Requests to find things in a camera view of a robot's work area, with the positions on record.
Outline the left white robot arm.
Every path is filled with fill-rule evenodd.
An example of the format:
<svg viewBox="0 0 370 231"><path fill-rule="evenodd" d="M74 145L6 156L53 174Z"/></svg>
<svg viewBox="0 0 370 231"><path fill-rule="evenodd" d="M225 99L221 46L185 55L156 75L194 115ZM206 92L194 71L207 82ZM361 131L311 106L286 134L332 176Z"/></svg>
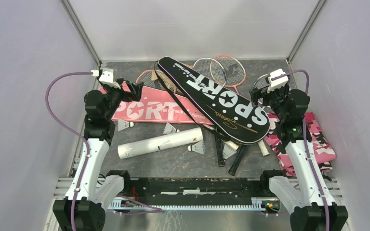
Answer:
<svg viewBox="0 0 370 231"><path fill-rule="evenodd" d="M140 101L143 83L126 81L128 91L121 84L104 84L103 89L92 90L84 96L86 116L84 142L74 179L64 198L53 204L53 213L63 231L101 231L105 225L106 210L119 194L132 191L127 171L107 174L104 183L97 187L100 169L115 132L112 117L121 102Z"/></svg>

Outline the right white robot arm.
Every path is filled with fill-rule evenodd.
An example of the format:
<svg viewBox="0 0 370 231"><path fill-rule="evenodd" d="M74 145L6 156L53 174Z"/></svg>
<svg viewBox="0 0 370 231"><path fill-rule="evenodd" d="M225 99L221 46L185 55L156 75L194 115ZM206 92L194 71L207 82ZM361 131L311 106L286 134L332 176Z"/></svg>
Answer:
<svg viewBox="0 0 370 231"><path fill-rule="evenodd" d="M299 186L294 188L287 177L272 176L260 181L260 193L278 197L290 215L293 231L341 231L348 211L336 203L318 167L305 122L309 96L289 86L275 90L253 87L250 94L254 104L262 99L263 105L270 106L279 119L276 134L292 161Z"/></svg>

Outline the shuttlecock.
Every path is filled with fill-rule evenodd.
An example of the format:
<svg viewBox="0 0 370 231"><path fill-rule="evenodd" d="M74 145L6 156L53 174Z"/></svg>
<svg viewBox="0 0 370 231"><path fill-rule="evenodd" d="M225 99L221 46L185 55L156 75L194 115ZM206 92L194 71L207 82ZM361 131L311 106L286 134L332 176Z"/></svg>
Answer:
<svg viewBox="0 0 370 231"><path fill-rule="evenodd" d="M205 142L204 141L196 142L196 143L194 143L192 145L189 145L187 147L187 149L190 152L196 152L196 153L199 153L199 154L205 154L205 152L206 152Z"/></svg>
<svg viewBox="0 0 370 231"><path fill-rule="evenodd" d="M172 124L170 124L168 122L165 124L163 135L177 133L177 132L180 132L180 130L175 128Z"/></svg>
<svg viewBox="0 0 370 231"><path fill-rule="evenodd" d="M224 144L223 147L223 157L224 159L228 159L229 157L233 156L237 152L237 149L229 146L228 144Z"/></svg>
<svg viewBox="0 0 370 231"><path fill-rule="evenodd" d="M122 130L125 130L127 128L132 128L133 126L134 126L134 123L130 122L130 121L126 121L126 120L123 120L123 119L119 119L117 121L118 131L122 131Z"/></svg>

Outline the white shuttlecock tube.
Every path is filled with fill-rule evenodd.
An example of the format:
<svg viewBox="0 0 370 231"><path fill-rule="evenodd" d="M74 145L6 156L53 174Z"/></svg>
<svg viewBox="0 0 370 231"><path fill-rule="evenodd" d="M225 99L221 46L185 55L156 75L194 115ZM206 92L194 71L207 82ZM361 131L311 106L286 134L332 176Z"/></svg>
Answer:
<svg viewBox="0 0 370 231"><path fill-rule="evenodd" d="M203 140L202 130L193 128L177 133L162 135L142 141L135 141L118 146L120 159L149 154Z"/></svg>

